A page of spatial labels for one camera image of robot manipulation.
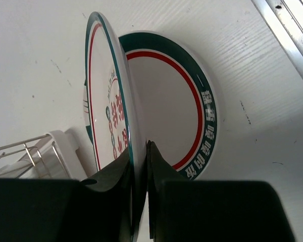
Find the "plate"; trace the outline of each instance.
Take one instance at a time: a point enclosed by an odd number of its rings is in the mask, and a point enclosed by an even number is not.
[[[119,39],[136,81],[147,139],[182,176],[196,179],[218,142],[214,77],[189,48],[161,34],[134,32]]]
[[[143,165],[146,157],[146,137],[135,87],[128,62],[119,39],[101,13],[88,19],[85,41],[86,89],[84,112],[90,123],[97,169],[101,170],[129,149],[133,167],[132,226],[136,239],[140,221],[140,204],[144,203]]]

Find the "white tabletop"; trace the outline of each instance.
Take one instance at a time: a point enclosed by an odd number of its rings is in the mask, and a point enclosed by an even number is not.
[[[225,110],[201,179],[269,182],[303,241],[303,80],[250,0],[0,1],[0,145],[71,129],[96,172],[82,114],[93,11],[118,35],[158,31],[207,62]],[[149,241],[147,219],[138,241]]]

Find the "white table surface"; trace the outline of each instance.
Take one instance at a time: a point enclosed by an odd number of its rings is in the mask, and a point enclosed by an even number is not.
[[[303,80],[250,0],[0,1],[0,146],[70,129],[87,174],[96,172],[82,114],[93,11],[118,35],[158,31],[199,53],[225,107],[201,179],[268,181],[303,241]],[[138,241],[149,241],[147,213]]]

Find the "black scratch mark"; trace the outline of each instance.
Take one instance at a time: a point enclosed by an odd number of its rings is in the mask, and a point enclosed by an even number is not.
[[[240,101],[240,105],[241,105],[241,107],[242,107],[242,110],[244,111],[244,115],[246,116],[246,118],[247,118],[247,120],[248,120],[248,124],[251,125],[250,118],[249,118],[249,116],[248,116],[248,114],[247,114],[247,112],[246,112],[245,107],[243,106],[242,101]]]
[[[61,69],[59,68],[59,66],[51,59],[50,60],[54,66],[56,66],[56,68],[59,70],[60,73],[62,73]]]

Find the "dish rack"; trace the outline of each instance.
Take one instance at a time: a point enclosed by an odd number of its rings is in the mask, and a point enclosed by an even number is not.
[[[86,179],[78,148],[74,136],[60,130],[1,146],[0,178]]]

